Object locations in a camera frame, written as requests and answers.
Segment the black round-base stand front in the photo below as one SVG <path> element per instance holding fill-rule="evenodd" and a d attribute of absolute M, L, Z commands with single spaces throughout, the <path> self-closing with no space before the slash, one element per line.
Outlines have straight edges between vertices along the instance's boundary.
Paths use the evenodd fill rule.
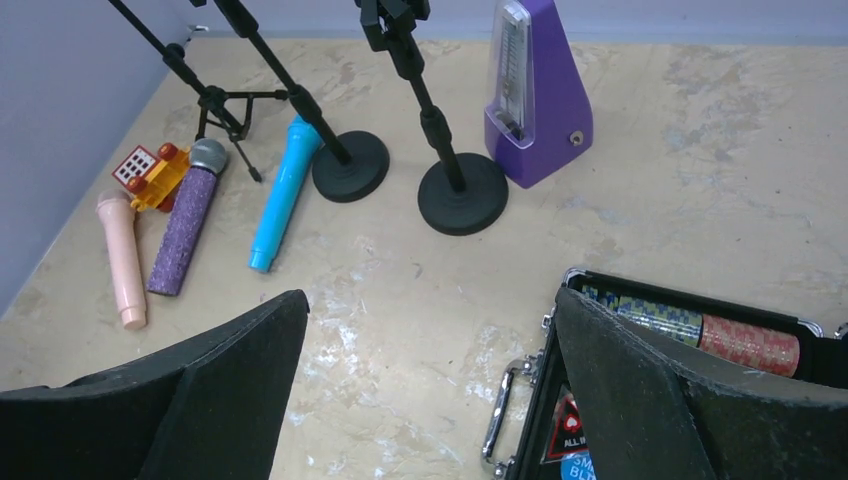
<path fill-rule="evenodd" d="M 372 51 L 386 51 L 399 77 L 408 81 L 420 107 L 420 124 L 439 162 L 423 176 L 417 203 L 424 221 L 451 236 L 478 233 L 504 212 L 508 184 L 501 167 L 484 155 L 456 153 L 452 132 L 423 78 L 425 61 L 413 37 L 431 12 L 428 1 L 361 0 L 360 25 Z"/>

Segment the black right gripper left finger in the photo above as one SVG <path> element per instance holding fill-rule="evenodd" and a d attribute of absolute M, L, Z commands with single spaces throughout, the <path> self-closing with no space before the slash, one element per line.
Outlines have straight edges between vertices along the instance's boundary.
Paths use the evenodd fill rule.
<path fill-rule="evenodd" d="M 62 387 L 1 395 L 5 479 L 266 479 L 305 338 L 304 292 Z"/>

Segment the black round-base stand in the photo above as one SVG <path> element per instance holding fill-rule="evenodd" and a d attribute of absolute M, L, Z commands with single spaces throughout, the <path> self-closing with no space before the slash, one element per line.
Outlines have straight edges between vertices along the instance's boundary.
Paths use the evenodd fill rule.
<path fill-rule="evenodd" d="M 360 25 L 372 51 L 386 51 L 399 77 L 408 81 L 420 107 L 420 124 L 439 162 L 423 176 L 417 203 L 424 221 L 451 236 L 478 233 L 504 212 L 508 184 L 501 167 L 484 155 L 456 153 L 452 132 L 423 78 L 425 61 L 413 37 L 431 12 L 428 1 L 361 0 Z"/>
<path fill-rule="evenodd" d="M 362 130 L 336 134 L 312 94 L 289 74 L 259 33 L 255 17 L 239 0 L 215 0 L 233 31 L 248 40 L 288 91 L 297 114 L 312 126 L 323 146 L 312 157 L 318 192 L 336 203 L 360 200 L 376 190 L 390 167 L 390 154 L 376 135 Z"/>

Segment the pink plastic microphone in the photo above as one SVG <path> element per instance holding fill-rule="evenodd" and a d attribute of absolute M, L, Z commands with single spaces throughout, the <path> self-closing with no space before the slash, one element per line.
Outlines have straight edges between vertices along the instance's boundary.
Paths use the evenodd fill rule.
<path fill-rule="evenodd" d="M 147 303 L 135 238 L 136 211 L 122 190 L 100 193 L 96 214 L 103 226 L 117 310 L 126 330 L 147 324 Z"/>

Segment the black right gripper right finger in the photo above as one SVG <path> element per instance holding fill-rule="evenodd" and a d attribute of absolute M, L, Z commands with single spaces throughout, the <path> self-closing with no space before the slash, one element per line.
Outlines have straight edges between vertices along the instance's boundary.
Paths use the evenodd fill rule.
<path fill-rule="evenodd" d="M 847 393 L 743 367 L 563 288 L 554 326 L 600 479 L 843 479 Z"/>

